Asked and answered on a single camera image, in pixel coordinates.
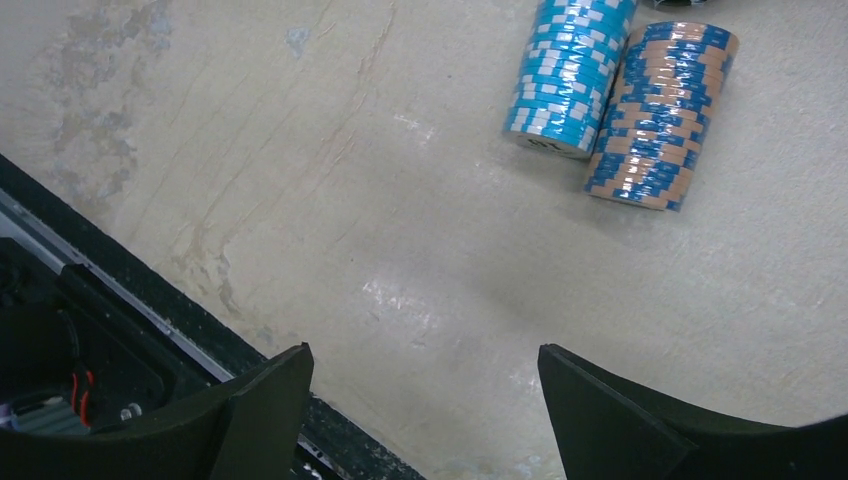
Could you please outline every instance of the stack of poker chips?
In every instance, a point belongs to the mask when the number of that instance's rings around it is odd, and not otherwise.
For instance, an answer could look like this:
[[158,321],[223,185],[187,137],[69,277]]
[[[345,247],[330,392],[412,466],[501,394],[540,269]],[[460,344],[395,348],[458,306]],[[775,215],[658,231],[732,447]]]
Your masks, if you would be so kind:
[[679,211],[739,39],[663,22],[633,32],[589,163],[585,191]]
[[587,159],[638,0],[541,0],[505,134]]

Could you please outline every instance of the screw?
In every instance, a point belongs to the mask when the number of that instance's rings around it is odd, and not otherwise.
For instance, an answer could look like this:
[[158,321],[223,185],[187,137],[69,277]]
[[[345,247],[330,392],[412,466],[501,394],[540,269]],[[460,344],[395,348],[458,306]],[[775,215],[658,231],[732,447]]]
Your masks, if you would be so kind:
[[121,421],[126,422],[133,417],[140,417],[141,413],[141,407],[137,403],[131,403],[127,405],[127,408],[121,409]]

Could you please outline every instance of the scratched surface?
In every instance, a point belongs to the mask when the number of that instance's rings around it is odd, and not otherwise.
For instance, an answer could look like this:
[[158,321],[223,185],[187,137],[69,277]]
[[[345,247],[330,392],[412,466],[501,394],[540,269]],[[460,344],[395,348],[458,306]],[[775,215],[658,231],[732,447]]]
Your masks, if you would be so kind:
[[742,49],[684,212],[499,128],[535,1],[0,5],[0,150],[429,478],[562,478],[557,342],[726,413],[848,410],[845,8],[708,2]]

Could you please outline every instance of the stained surface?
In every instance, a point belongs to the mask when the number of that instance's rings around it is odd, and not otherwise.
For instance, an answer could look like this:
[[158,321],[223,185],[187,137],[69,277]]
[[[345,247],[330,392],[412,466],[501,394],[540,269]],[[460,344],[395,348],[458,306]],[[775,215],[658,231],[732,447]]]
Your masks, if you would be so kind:
[[562,478],[555,342],[778,424],[848,410],[836,0],[742,40],[682,214],[499,135],[535,2],[0,5],[0,151],[428,478]]

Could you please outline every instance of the poker chip stack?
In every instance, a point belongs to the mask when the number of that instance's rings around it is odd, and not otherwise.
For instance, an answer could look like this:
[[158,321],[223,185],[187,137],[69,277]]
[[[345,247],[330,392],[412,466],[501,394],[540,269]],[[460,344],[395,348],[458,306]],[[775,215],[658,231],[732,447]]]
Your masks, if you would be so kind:
[[638,0],[541,0],[505,134],[587,159]]
[[679,211],[739,39],[663,22],[628,40],[589,163],[590,195]]

